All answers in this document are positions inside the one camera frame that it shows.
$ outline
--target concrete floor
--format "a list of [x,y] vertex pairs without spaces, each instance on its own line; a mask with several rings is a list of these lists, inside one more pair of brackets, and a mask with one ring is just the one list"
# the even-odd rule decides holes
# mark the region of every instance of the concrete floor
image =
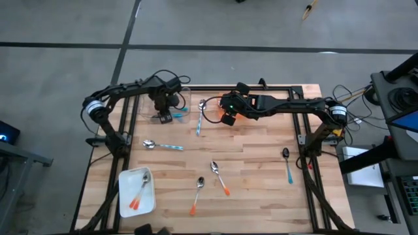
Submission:
[[[321,0],[300,22],[310,0],[142,0],[131,44],[418,48],[418,7],[412,0]],[[134,0],[0,0],[0,42],[122,43]],[[53,157],[36,166],[13,230],[67,232],[91,148],[79,120],[86,95],[107,86],[119,50],[0,48],[0,119],[21,129],[18,145]],[[119,82],[170,69],[193,84],[319,84],[324,96],[338,84],[357,89],[370,73],[391,70],[409,55],[128,50]],[[350,109],[367,115],[362,102]],[[381,117],[377,107],[374,116]],[[384,126],[376,120],[371,122]],[[361,124],[354,144],[378,144],[387,131]],[[347,186],[356,228],[407,234],[405,223],[378,221],[387,213],[380,192]],[[28,211],[21,209],[33,205]]]

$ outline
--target white plate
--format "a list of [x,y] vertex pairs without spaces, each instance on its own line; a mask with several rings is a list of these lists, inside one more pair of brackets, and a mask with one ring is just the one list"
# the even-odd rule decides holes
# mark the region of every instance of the white plate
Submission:
[[[134,199],[141,189],[142,177],[144,177],[144,174],[147,171],[150,172],[151,181],[144,187],[144,191],[142,192],[139,202],[139,208],[137,210],[129,208],[132,199]],[[148,167],[141,167],[120,172],[119,200],[119,213],[123,218],[150,213],[155,209],[154,179],[152,177],[151,170]]]

